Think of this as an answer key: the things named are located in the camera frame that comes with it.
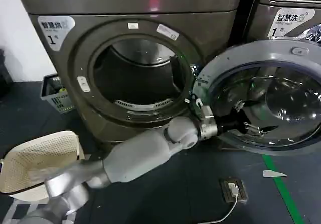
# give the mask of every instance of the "charging cable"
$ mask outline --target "charging cable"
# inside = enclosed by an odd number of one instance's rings
[[[220,223],[222,221],[224,221],[234,210],[236,204],[237,204],[237,198],[239,197],[239,187],[237,185],[235,185],[234,183],[228,183],[229,189],[231,191],[232,196],[235,198],[235,202],[232,206],[232,208],[230,209],[230,211],[225,215],[225,217],[223,217],[220,220],[215,220],[215,221],[210,221],[210,222],[202,222],[202,223],[198,223],[198,224],[215,224],[215,223]]]

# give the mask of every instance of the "robotic arm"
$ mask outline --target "robotic arm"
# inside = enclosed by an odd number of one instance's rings
[[[45,181],[49,202],[24,217],[20,224],[59,224],[65,215],[81,208],[89,194],[84,186],[103,188],[114,182],[129,182],[165,163],[175,153],[189,149],[198,140],[208,139],[230,129],[258,131],[248,128],[249,120],[235,107],[225,117],[215,117],[209,106],[196,101],[200,116],[196,119],[175,117],[159,129],[145,131],[116,145],[104,160],[80,160],[59,170]]]

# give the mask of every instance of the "sticker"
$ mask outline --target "sticker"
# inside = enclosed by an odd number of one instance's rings
[[[172,40],[176,41],[179,37],[179,33],[172,30],[171,28],[164,26],[163,24],[160,24],[157,27],[157,32],[163,34],[164,36],[167,36],[168,38],[171,38]]]
[[[52,50],[60,51],[67,34],[75,26],[75,20],[70,16],[39,16],[39,26]]]
[[[139,24],[137,22],[129,22],[128,29],[139,29]]]
[[[85,77],[77,77],[79,86],[83,92],[90,92],[90,87],[88,85],[87,79]]]
[[[281,8],[276,13],[268,37],[282,37],[299,25],[312,19],[314,9]]]

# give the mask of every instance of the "wicker basket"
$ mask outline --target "wicker basket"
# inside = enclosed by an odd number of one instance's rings
[[[11,149],[0,172],[0,192],[23,201],[37,201],[48,197],[43,181],[34,183],[29,171],[62,168],[77,159],[84,159],[78,136],[61,131],[43,136]]]

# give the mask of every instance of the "white paper scrap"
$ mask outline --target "white paper scrap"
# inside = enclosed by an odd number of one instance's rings
[[[268,177],[285,177],[286,174],[276,172],[273,170],[263,170],[263,177],[268,178]]]

